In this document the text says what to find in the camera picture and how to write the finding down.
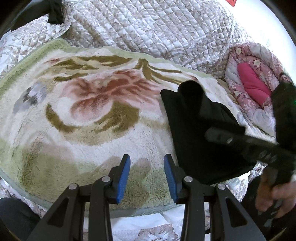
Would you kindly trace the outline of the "person's right hand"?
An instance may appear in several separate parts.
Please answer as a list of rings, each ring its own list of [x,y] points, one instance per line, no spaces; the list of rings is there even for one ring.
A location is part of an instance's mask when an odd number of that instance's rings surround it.
[[[255,207],[258,211],[265,212],[273,205],[274,201],[282,200],[276,218],[283,217],[295,206],[295,181],[272,187],[268,180],[268,170],[265,168],[257,189]]]

